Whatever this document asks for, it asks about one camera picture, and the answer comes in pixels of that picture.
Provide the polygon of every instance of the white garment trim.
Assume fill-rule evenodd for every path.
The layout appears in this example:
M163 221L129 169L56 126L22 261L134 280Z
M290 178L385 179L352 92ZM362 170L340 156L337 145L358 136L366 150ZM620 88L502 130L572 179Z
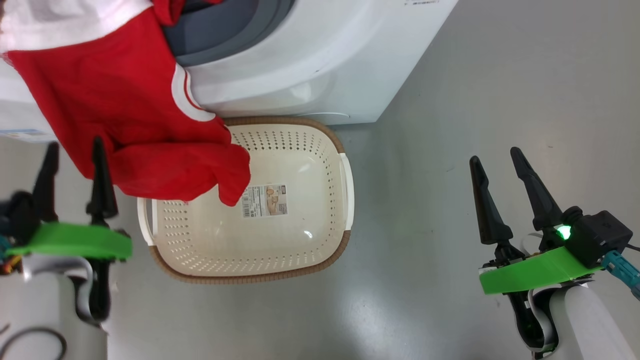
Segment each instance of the white garment trim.
M6 0L0 53L96 40L151 6L149 0Z
M216 117L216 114L202 109L195 101L191 95L191 76L178 64L175 64L171 93L178 109L193 120L210 121Z

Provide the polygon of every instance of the red garment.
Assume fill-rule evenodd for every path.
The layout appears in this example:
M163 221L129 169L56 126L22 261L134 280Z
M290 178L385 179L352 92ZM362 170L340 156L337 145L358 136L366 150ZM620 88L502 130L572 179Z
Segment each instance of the red garment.
M175 22L183 2L156 1L97 40L6 55L85 177L101 136L127 195L189 201L219 184L233 206L250 180L249 154L193 100L159 25Z

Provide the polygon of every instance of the barcode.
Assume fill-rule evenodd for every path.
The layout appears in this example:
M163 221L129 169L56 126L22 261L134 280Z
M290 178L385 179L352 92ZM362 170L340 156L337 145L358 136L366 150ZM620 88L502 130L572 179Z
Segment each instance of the barcode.
M249 196L243 196L242 197L242 216L245 218L248 218L251 216L251 213L249 211Z

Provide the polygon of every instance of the brown basket rim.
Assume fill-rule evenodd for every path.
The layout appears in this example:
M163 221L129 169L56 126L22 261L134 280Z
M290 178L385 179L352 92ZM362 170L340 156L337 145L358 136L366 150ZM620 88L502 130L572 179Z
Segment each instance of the brown basket rim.
M243 118L234 118L234 119L225 119L225 124L227 126L238 126L238 125L263 125L263 124L285 124L285 125L302 125L302 126L310 126L322 131L328 138L333 142L338 153L344 152L344 147L342 143L338 139L338 137L325 125L311 119L304 118L296 118L296 117L243 117ZM261 275L246 275L246 276L194 276L194 275L186 275L181 272L176 271L176 269L169 266L166 261L163 259L162 255L158 251L157 247L150 246L149 252L151 253L151 257L154 259L156 264L162 269L165 273L167 273L170 277L173 277L176 280L188 282L190 284L248 284L253 282L264 282L264 281L272 281L272 280L280 280L280 279L288 279L290 277L296 277L301 275L313 274L314 272L318 272L320 270L324 270L332 265L338 258L342 255L342 253L347 248L347 244L349 243L349 238L351 237L351 231L344 231L342 235L342 240L338 244L337 249L320 264L315 264L312 266L308 266L306 268L300 268L295 270L288 270L283 272L274 272L270 274L261 274Z

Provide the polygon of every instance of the basket handle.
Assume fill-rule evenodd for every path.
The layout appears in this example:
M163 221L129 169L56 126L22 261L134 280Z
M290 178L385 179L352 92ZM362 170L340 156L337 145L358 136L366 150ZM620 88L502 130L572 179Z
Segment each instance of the basket handle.
M157 224L157 219L153 219L153 221L154 224ZM147 217L147 200L142 197L138 197L138 222L140 223L142 237L147 242L147 245L154 246L154 234L149 229L149 219Z
M343 183L347 186L347 219L346 219L346 228L345 230L351 230L351 226L353 225L353 213L356 208L356 200L355 200L355 189L353 187L353 173L351 172L351 165L349 164L349 159L347 158L347 154L340 153L340 158L342 160L342 168L343 172Z

